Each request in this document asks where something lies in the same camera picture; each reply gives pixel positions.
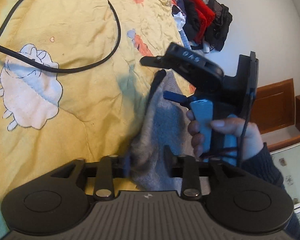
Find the gray cloth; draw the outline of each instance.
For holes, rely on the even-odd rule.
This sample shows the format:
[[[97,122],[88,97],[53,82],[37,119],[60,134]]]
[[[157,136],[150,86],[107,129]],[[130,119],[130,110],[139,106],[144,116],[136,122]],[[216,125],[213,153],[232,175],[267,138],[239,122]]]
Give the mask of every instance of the gray cloth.
[[[163,98],[165,90],[181,93],[172,71],[167,71],[150,99],[142,129],[131,143],[131,177],[141,190],[180,193],[182,180],[168,176],[163,148],[169,145],[174,155],[193,156],[191,136],[187,132],[189,120],[185,107]]]

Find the metal screw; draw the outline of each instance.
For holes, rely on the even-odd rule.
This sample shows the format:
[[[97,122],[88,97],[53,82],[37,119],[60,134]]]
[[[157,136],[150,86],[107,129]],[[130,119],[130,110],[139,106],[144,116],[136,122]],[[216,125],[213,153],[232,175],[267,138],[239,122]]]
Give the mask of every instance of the metal screw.
[[[200,192],[194,188],[187,188],[183,191],[183,194],[185,194],[187,197],[197,197],[199,196]]]
[[[99,189],[96,191],[98,197],[109,197],[111,196],[111,191],[109,189]]]

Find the finger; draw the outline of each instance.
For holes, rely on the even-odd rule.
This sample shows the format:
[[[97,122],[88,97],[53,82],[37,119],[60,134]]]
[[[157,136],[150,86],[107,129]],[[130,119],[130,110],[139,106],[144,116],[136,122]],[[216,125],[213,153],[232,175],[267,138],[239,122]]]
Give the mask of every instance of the finger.
[[[193,153],[194,155],[199,158],[202,155],[203,152],[203,146],[202,145],[198,145],[193,149]]]
[[[188,125],[188,132],[190,133],[191,136],[194,136],[200,131],[200,124],[198,121],[192,121]]]
[[[191,110],[188,110],[187,112],[186,112],[186,116],[189,118],[189,120],[190,121],[194,121],[194,114],[193,114],[193,112],[191,111]]]
[[[204,136],[201,133],[195,134],[191,139],[191,145],[193,148],[202,145],[204,142]]]
[[[226,118],[223,120],[214,120],[211,122],[212,128],[224,134],[232,134],[236,137],[240,137],[245,120],[241,118]],[[248,123],[246,130],[246,137],[251,137],[258,132],[258,127],[254,123]]]

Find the black wire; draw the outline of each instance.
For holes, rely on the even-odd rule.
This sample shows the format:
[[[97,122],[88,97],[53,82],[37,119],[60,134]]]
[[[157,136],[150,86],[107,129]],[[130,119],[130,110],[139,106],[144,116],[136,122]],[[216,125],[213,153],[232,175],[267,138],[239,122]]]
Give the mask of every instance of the black wire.
[[[237,159],[237,156],[232,156],[232,155],[228,155],[228,154],[222,154],[220,152],[218,153],[211,153],[208,152],[207,155],[205,155],[204,153],[202,155],[200,155],[199,157],[200,159],[204,160],[204,159],[210,159],[210,158],[231,158],[231,159]]]
[[[12,9],[10,10],[10,12],[8,13],[7,17],[5,18],[3,24],[1,25],[0,27],[0,37],[5,29],[5,27],[7,26],[9,20],[11,19],[13,13],[15,12],[15,10],[18,8],[18,6],[23,2],[24,0],[18,0],[15,5],[12,7]],[[118,49],[119,47],[119,44],[120,44],[120,39],[121,39],[121,27],[120,27],[120,22],[119,22],[119,18],[118,18],[118,15],[116,13],[116,11],[114,10],[114,7],[112,6],[112,4],[110,3],[110,1],[108,0],[108,4],[114,14],[114,19],[117,23],[117,28],[118,28],[118,37],[117,37],[117,41],[116,41],[116,44],[113,48],[113,50],[109,53],[108,56],[106,56],[105,58],[103,58],[102,60],[98,61],[98,62],[95,62],[93,64],[90,64],[90,65],[86,65],[86,66],[83,66],[83,67],[78,67],[78,68],[68,68],[68,69],[60,69],[60,68],[53,68],[53,67],[49,67],[49,66],[45,66],[43,64],[40,64],[38,62],[35,62],[34,60],[31,60],[13,50],[10,50],[10,49],[7,49],[3,46],[0,46],[0,52],[4,53],[4,54],[7,54],[11,57],[14,57],[16,59],[19,59],[33,67],[36,67],[38,69],[41,69],[41,70],[44,70],[44,71],[47,71],[47,72],[53,72],[53,73],[65,73],[65,74],[70,74],[70,73],[77,73],[77,72],[81,72],[81,71],[84,71],[84,70],[88,70],[88,69],[91,69],[91,68],[94,68],[96,66],[99,66],[101,64],[103,64],[104,62],[106,62],[108,59],[110,59],[112,57],[112,55],[116,52],[116,50]]]
[[[250,93],[249,99],[248,99],[249,102],[248,102],[246,120],[244,122],[244,126],[243,126],[242,133],[241,133],[241,136],[240,136],[240,142],[239,142],[239,147],[238,147],[238,152],[237,152],[237,167],[240,167],[241,162],[242,162],[243,140],[244,140],[244,136],[246,134],[247,126],[248,126],[248,123],[249,123],[249,120],[250,120],[253,98],[254,98],[253,93]]]

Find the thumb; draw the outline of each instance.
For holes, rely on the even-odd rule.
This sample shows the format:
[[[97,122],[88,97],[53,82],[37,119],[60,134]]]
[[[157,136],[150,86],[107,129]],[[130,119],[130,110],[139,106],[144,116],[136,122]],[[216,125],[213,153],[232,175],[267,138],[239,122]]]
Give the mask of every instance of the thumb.
[[[223,134],[232,134],[236,137],[240,137],[243,130],[244,122],[245,120],[241,118],[226,118],[223,120],[212,121],[211,126],[217,132]],[[255,128],[256,125],[254,123],[248,123],[245,136],[252,136]]]

